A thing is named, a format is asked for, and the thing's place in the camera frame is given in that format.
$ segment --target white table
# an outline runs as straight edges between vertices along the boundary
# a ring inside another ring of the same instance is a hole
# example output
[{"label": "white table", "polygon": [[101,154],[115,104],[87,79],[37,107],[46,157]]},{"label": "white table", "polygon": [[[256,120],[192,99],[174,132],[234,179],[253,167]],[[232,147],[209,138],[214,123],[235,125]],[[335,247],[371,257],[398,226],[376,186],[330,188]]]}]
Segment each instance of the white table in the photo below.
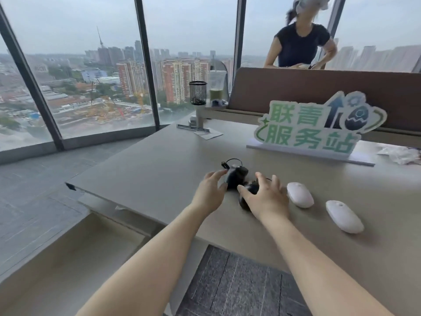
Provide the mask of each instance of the white table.
[{"label": "white table", "polygon": [[[172,124],[69,181],[78,189],[169,224],[189,204],[209,171],[230,158],[243,161],[253,176],[276,174],[298,181],[315,205],[290,205],[292,221],[318,248],[396,315],[421,310],[421,166],[397,165],[375,155],[374,143],[357,149],[373,153],[374,168],[285,153],[247,149],[255,126],[220,120],[205,124],[224,135],[204,140]],[[339,200],[361,218],[360,235],[343,233],[329,218],[325,202]],[[222,206],[203,223],[197,237],[260,263],[287,270],[266,230],[228,192]]]}]

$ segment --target woman's arm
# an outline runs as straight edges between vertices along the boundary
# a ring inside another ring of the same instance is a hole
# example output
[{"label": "woman's arm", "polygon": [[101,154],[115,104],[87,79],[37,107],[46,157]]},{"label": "woman's arm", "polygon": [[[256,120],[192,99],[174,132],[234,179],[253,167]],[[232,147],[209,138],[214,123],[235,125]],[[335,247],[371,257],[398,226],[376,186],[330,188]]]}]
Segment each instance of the woman's arm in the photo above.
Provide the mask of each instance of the woman's arm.
[{"label": "woman's arm", "polygon": [[318,63],[314,64],[312,69],[319,70],[323,67],[323,65],[332,60],[338,53],[338,48],[332,39],[329,39],[329,41],[326,42],[326,44],[323,46],[323,50],[325,51],[325,55]]},{"label": "woman's arm", "polygon": [[314,316],[393,316],[338,265],[308,241],[288,220],[288,197],[280,192],[279,179],[272,183],[261,173],[259,192],[238,190],[253,214],[275,240]]},{"label": "woman's arm", "polygon": [[279,53],[281,53],[281,51],[282,51],[281,42],[279,41],[278,37],[275,36],[270,46],[269,53],[267,53],[266,61],[263,67],[278,68],[277,66],[273,65],[273,63],[275,62],[276,58],[278,57]]},{"label": "woman's arm", "polygon": [[224,199],[227,171],[208,173],[193,201],[143,246],[87,301],[76,316],[162,316],[204,219]]}]

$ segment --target sky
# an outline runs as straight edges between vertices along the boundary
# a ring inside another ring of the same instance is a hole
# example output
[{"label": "sky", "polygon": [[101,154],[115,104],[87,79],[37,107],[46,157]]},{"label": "sky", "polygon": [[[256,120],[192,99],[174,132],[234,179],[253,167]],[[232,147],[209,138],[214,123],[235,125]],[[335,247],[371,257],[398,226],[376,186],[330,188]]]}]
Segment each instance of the sky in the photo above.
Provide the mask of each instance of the sky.
[{"label": "sky", "polygon": [[[140,39],[134,0],[0,0],[25,53],[75,53],[134,46]],[[285,26],[293,0],[247,0],[243,55],[265,56]],[[234,54],[237,0],[143,0],[150,48]],[[327,26],[331,12],[317,23]],[[379,50],[421,44],[421,0],[346,0],[339,47]],[[0,40],[0,52],[6,46]]]}]

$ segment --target right hand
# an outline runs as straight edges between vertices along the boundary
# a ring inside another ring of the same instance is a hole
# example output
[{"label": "right hand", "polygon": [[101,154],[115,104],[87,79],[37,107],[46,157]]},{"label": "right hand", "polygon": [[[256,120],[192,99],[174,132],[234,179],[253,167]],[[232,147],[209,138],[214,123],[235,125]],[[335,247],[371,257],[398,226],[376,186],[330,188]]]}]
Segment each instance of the right hand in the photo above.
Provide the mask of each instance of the right hand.
[{"label": "right hand", "polygon": [[259,181],[259,191],[256,195],[250,193],[244,186],[237,187],[254,216],[260,221],[268,214],[277,214],[288,219],[289,199],[278,177],[272,175],[272,182],[266,180],[260,172],[256,172],[256,177]]}]

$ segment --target tower spire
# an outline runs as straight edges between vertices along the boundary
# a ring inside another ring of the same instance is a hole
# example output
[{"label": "tower spire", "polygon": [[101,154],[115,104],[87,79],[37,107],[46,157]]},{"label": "tower spire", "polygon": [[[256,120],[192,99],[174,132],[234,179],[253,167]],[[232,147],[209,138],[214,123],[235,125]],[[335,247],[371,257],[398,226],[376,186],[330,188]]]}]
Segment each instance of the tower spire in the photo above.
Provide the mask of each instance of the tower spire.
[{"label": "tower spire", "polygon": [[101,47],[104,47],[104,43],[101,40],[101,35],[99,34],[99,29],[98,26],[96,26],[96,30],[98,31],[98,36],[99,36],[99,43],[101,44]]}]

